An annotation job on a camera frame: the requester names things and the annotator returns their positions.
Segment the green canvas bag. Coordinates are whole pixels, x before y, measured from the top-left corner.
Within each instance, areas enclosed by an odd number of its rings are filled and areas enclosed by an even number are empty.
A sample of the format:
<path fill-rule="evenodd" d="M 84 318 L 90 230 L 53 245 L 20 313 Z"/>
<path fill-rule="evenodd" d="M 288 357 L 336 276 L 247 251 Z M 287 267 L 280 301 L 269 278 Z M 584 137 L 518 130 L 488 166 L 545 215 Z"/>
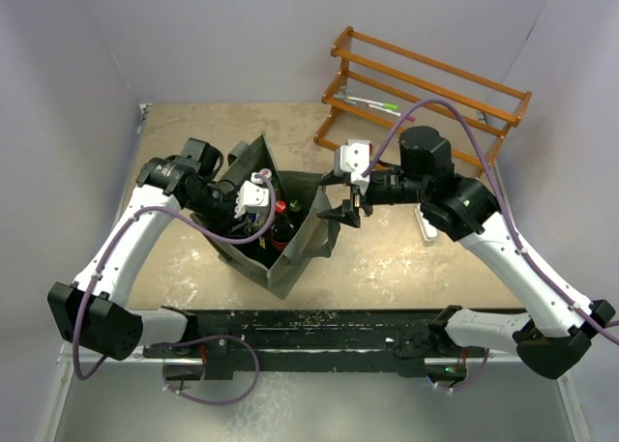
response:
<path fill-rule="evenodd" d="M 241 142 L 228 154 L 228 169 L 222 178 L 239 186 L 254 171 L 270 169 L 282 186 L 282 195 L 301 204 L 303 221 L 294 238 L 281 251 L 270 241 L 233 246 L 209 239 L 219 259 L 227 266 L 270 291 L 285 298 L 310 262 L 328 258 L 339 236 L 339 223 L 320 219 L 317 214 L 332 208 L 326 189 L 315 172 L 280 170 L 265 135 L 251 143 Z"/>

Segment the green Perrier glass bottle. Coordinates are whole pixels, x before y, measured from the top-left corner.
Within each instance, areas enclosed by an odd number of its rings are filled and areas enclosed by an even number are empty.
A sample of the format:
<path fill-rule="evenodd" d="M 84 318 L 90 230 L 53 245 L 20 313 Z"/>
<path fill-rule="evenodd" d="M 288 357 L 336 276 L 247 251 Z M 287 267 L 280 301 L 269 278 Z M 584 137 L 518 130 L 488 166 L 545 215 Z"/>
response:
<path fill-rule="evenodd" d="M 287 206 L 288 216 L 293 221 L 302 221 L 304 217 L 303 205 L 299 199 L 292 199 Z"/>

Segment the dark cola bottle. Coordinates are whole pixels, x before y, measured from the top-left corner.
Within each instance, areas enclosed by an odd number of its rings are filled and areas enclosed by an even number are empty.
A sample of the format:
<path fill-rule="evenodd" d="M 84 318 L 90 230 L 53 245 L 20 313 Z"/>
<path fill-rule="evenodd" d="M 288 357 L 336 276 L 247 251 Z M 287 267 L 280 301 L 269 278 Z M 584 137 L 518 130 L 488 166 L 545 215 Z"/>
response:
<path fill-rule="evenodd" d="M 274 250 L 282 252 L 294 238 L 296 226 L 289 217 L 285 201 L 278 200 L 275 209 L 275 219 L 270 228 L 270 241 Z"/>

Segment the orange juice plastic bottle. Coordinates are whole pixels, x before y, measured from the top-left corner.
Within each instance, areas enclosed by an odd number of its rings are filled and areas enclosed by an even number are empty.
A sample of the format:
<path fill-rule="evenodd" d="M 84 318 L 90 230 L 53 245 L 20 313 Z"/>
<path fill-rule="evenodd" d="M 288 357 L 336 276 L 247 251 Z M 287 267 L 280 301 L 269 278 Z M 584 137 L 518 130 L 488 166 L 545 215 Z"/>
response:
<path fill-rule="evenodd" d="M 274 187 L 277 200 L 281 200 L 282 188 L 281 188 L 280 180 L 277 174 L 274 171 L 272 171 L 270 168 L 261 168 L 258 171 L 258 173 L 269 179 L 269 181 L 272 183 Z"/>

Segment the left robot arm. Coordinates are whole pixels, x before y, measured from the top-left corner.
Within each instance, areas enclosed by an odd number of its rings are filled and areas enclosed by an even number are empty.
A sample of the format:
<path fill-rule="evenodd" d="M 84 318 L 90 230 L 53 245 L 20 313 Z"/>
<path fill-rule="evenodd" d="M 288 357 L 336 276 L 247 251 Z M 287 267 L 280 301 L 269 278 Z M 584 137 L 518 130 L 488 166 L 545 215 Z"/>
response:
<path fill-rule="evenodd" d="M 145 163 L 125 212 L 91 262 L 68 284 L 56 282 L 47 302 L 63 340 L 73 352 L 86 348 L 121 361 L 139 345 L 165 343 L 178 357 L 198 347 L 189 316 L 172 308 L 143 312 L 127 308 L 134 281 L 154 245 L 173 220 L 188 209 L 205 222 L 190 226 L 216 242 L 249 213 L 272 215 L 275 194 L 251 174 L 228 188 L 215 180 L 222 153 L 191 138 L 182 151 Z"/>

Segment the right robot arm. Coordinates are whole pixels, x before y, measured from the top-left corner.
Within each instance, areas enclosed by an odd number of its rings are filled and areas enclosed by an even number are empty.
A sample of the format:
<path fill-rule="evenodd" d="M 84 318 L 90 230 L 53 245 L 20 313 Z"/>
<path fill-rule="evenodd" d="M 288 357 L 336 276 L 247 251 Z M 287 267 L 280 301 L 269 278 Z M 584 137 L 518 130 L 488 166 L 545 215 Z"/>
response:
<path fill-rule="evenodd" d="M 369 142 L 340 146 L 321 183 L 343 184 L 350 196 L 319 218 L 359 227 L 376 205 L 419 205 L 432 227 L 483 261 L 525 308 L 507 314 L 447 307 L 429 325 L 431 348 L 441 356 L 464 347 L 500 350 L 517 355 L 542 377 L 561 377 L 608 325 L 614 307 L 577 293 L 511 234 L 495 195 L 479 180 L 456 173 L 451 144 L 436 129 L 409 128 L 398 147 L 399 164 L 368 171 Z"/>

